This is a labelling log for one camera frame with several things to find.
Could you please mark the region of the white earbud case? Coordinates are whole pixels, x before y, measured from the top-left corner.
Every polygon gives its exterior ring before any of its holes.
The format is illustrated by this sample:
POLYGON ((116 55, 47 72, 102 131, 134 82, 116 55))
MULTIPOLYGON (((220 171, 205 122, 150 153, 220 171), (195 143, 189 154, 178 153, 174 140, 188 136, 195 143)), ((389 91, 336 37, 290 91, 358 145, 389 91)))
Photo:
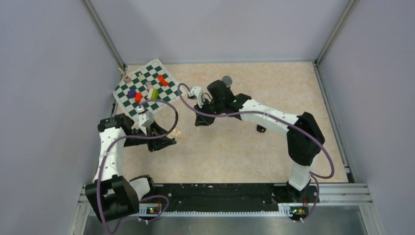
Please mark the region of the white earbud case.
POLYGON ((182 132, 179 129, 173 129, 173 131, 170 133, 171 138, 173 139, 180 139, 182 135, 182 132))

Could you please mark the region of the black earbud case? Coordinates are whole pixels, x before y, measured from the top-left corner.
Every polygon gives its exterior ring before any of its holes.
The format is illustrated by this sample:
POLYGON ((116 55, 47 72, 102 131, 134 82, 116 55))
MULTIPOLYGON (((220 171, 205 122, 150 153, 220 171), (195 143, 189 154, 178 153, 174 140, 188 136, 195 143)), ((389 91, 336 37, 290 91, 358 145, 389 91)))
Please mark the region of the black earbud case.
POLYGON ((266 128, 265 128, 265 127, 263 127, 263 126, 261 126, 261 125, 257 125, 257 126, 256 126, 256 130, 257 130, 257 132, 259 132, 259 133, 264 133, 264 132, 266 131, 266 128))

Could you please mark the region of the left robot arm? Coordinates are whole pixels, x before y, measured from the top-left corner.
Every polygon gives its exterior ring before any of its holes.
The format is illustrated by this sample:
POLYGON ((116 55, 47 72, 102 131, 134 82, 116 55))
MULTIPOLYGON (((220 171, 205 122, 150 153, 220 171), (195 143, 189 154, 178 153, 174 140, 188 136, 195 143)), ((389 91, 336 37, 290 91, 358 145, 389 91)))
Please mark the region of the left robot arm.
POLYGON ((134 121, 125 114, 103 119, 98 124, 101 154, 92 183, 86 185, 86 197, 100 222, 113 221, 138 213, 139 202, 152 202, 157 196, 149 175, 128 181, 122 173, 124 148, 146 145, 155 152, 175 145, 175 139, 155 121, 143 130, 133 128, 134 121))

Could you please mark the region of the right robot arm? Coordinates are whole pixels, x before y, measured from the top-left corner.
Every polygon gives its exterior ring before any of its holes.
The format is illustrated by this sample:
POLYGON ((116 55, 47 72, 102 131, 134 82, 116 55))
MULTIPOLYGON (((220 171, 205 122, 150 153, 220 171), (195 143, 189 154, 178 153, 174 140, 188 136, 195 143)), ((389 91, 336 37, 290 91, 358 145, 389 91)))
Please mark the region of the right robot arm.
POLYGON ((258 132, 267 130, 282 135, 287 141, 288 155, 293 161, 286 189, 280 202, 302 202, 311 181, 311 166, 320 153, 325 138, 314 118, 308 112, 292 115, 263 105, 246 94, 234 95, 229 85, 216 80, 208 85, 211 100, 204 98, 201 87, 192 87, 188 97, 196 100, 195 126, 209 126, 217 115, 227 114, 238 120, 257 125, 258 132))

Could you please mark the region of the white block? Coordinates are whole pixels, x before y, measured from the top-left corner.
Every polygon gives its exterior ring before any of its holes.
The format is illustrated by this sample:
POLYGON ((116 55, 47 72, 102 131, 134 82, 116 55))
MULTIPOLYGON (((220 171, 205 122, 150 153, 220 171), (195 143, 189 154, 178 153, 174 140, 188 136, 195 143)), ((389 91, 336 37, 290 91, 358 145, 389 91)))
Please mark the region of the white block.
POLYGON ((154 91, 153 89, 150 89, 148 91, 147 99, 152 99, 153 91, 154 91))

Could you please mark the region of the black microphone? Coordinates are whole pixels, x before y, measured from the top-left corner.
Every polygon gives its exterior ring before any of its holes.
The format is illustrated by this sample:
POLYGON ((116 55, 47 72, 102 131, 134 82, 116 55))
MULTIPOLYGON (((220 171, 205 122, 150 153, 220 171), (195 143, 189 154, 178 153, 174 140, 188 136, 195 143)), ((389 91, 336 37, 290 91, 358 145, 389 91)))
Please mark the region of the black microphone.
POLYGON ((232 78, 228 75, 225 75, 221 78, 221 81, 225 84, 227 88, 230 88, 232 85, 232 78))

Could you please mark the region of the yellow-green block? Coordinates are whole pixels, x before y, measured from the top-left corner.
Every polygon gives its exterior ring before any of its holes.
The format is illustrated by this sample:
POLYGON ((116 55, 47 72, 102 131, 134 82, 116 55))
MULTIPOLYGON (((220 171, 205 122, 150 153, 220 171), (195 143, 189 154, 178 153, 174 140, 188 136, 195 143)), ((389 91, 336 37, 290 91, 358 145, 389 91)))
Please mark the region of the yellow-green block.
POLYGON ((152 95, 152 99, 158 99, 159 98, 159 91, 158 89, 153 89, 153 95, 152 95))

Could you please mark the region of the red block small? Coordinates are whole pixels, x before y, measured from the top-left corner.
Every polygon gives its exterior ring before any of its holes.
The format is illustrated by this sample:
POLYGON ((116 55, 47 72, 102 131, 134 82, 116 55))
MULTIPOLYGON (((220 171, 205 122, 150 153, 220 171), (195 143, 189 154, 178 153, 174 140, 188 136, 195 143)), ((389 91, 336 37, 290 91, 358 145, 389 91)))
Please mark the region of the red block small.
POLYGON ((142 101, 142 94, 141 93, 136 93, 135 103, 141 103, 141 101, 142 101))

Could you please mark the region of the green white chessboard mat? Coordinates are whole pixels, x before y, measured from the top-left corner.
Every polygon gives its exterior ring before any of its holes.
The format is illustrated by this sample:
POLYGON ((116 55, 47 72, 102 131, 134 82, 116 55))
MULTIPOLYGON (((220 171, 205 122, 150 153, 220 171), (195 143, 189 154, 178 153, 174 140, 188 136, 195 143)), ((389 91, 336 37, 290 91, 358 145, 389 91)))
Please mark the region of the green white chessboard mat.
POLYGON ((129 116, 133 120, 138 119, 138 113, 136 107, 138 103, 135 103, 135 99, 129 99, 127 92, 129 90, 135 90, 137 93, 142 94, 142 101, 147 100, 148 90, 146 89, 146 82, 150 81, 153 85, 153 89, 158 89, 160 100, 168 103, 173 103, 179 99, 178 84, 179 82, 173 77, 173 75, 167 70, 163 63, 159 59, 151 60, 141 68, 127 74, 132 82, 126 84, 123 79, 116 86, 113 91, 113 96, 118 103, 118 106, 124 114, 129 116), (143 74, 145 79, 139 80, 139 74, 143 74), (163 75, 168 81, 168 86, 163 86, 159 80, 158 75, 163 75))

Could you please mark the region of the purple block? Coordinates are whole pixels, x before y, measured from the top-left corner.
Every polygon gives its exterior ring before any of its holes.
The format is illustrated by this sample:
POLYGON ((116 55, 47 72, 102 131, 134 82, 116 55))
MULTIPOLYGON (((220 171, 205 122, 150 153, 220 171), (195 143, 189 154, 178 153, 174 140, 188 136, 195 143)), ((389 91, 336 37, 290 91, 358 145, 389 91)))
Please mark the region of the purple block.
POLYGON ((136 97, 136 94, 137 94, 137 92, 136 92, 135 90, 129 90, 129 91, 127 92, 127 97, 128 97, 129 99, 132 99, 132 98, 135 98, 135 97, 136 97))

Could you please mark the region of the grey cylinder piece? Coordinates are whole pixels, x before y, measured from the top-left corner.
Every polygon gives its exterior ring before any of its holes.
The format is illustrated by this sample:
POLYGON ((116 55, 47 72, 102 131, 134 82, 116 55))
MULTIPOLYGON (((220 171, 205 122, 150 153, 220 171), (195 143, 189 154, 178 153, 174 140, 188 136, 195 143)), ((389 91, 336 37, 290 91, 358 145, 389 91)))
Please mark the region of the grey cylinder piece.
POLYGON ((146 89, 147 89, 147 90, 150 90, 150 89, 152 89, 152 88, 153 88, 152 83, 151 83, 150 81, 147 81, 147 82, 146 82, 146 89))

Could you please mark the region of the red block long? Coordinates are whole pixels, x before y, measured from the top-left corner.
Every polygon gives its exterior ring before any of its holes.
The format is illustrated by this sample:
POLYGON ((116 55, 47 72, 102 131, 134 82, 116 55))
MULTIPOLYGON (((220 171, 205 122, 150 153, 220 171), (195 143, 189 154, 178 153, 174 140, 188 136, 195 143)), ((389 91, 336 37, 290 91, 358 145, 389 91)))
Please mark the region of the red block long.
POLYGON ((158 75, 158 80, 159 80, 159 82, 163 85, 163 86, 165 86, 165 87, 167 87, 168 86, 168 81, 164 78, 164 76, 163 75, 158 75))

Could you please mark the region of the cream chess piece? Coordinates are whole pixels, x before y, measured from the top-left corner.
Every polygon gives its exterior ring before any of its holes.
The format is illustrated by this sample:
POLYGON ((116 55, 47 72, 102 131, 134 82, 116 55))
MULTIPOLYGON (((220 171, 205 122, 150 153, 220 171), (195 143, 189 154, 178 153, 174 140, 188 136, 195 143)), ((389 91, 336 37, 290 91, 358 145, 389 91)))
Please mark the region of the cream chess piece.
POLYGON ((145 79, 145 77, 141 73, 139 74, 138 78, 139 78, 140 81, 142 81, 143 79, 145 79))

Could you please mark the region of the tan wooden block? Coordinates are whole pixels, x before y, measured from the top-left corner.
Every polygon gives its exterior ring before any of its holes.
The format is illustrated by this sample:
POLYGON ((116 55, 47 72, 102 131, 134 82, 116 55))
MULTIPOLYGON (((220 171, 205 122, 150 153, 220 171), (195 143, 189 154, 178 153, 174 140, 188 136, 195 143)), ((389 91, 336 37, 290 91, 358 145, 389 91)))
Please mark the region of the tan wooden block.
POLYGON ((132 80, 131 80, 131 78, 130 78, 129 76, 125 76, 125 77, 123 78, 123 81, 124 81, 126 84, 128 84, 128 83, 132 82, 132 80))

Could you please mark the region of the left corner post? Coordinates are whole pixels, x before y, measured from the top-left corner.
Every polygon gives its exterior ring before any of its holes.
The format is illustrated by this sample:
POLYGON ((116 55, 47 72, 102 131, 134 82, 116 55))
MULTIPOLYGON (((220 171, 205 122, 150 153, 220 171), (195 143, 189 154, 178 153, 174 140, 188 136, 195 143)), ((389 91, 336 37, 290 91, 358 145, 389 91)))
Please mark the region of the left corner post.
POLYGON ((112 57, 115 59, 117 65, 119 68, 125 69, 125 63, 121 59, 121 56, 116 49, 108 31, 106 30, 98 12, 96 11, 95 7, 93 6, 92 2, 90 0, 81 0, 83 5, 85 6, 86 10, 88 11, 93 24, 98 30, 98 33, 100 34, 102 40, 104 41, 107 49, 109 50, 112 57))

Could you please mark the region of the corner post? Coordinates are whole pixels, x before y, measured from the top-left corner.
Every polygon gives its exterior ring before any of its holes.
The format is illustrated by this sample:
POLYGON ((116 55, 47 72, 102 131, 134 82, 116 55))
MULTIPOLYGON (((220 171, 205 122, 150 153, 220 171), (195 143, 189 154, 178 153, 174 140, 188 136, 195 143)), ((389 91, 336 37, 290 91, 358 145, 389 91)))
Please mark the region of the corner post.
POLYGON ((350 14, 359 3, 359 0, 349 0, 347 5, 345 6, 344 10, 342 11, 340 17, 338 18, 337 22, 335 23, 331 33, 329 34, 326 42, 324 43, 317 59, 314 61, 316 67, 318 67, 327 56, 329 50, 333 46, 336 38, 339 36, 341 30, 345 26, 350 14))
POLYGON ((83 5, 85 6, 86 10, 88 11, 93 24, 98 30, 98 33, 100 34, 102 40, 104 41, 107 49, 109 50, 112 57, 115 59, 117 65, 119 68, 125 69, 125 63, 121 59, 121 56, 116 49, 108 31, 106 30, 98 12, 96 11, 95 7, 93 6, 92 2, 90 0, 81 0, 83 5))

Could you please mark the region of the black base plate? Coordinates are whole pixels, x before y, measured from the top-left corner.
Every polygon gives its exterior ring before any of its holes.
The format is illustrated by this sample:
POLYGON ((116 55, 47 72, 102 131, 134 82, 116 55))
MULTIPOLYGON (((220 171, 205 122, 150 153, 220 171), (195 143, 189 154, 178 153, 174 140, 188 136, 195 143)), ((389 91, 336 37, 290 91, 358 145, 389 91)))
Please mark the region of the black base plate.
POLYGON ((319 202, 316 186, 298 191, 287 183, 159 184, 141 200, 169 212, 276 212, 319 202))

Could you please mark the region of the right corner post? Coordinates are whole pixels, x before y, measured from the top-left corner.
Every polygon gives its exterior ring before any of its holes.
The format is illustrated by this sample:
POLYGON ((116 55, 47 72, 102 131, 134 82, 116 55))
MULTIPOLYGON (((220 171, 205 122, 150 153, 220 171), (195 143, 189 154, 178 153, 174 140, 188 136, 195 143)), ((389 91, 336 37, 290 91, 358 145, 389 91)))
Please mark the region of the right corner post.
POLYGON ((341 30, 345 26, 350 14, 359 3, 359 0, 349 0, 347 5, 345 6, 344 10, 342 11, 340 17, 338 18, 337 22, 335 23, 331 33, 329 34, 326 42, 324 43, 317 59, 314 61, 316 67, 318 67, 327 56, 329 50, 333 46, 336 38, 339 36, 341 30))

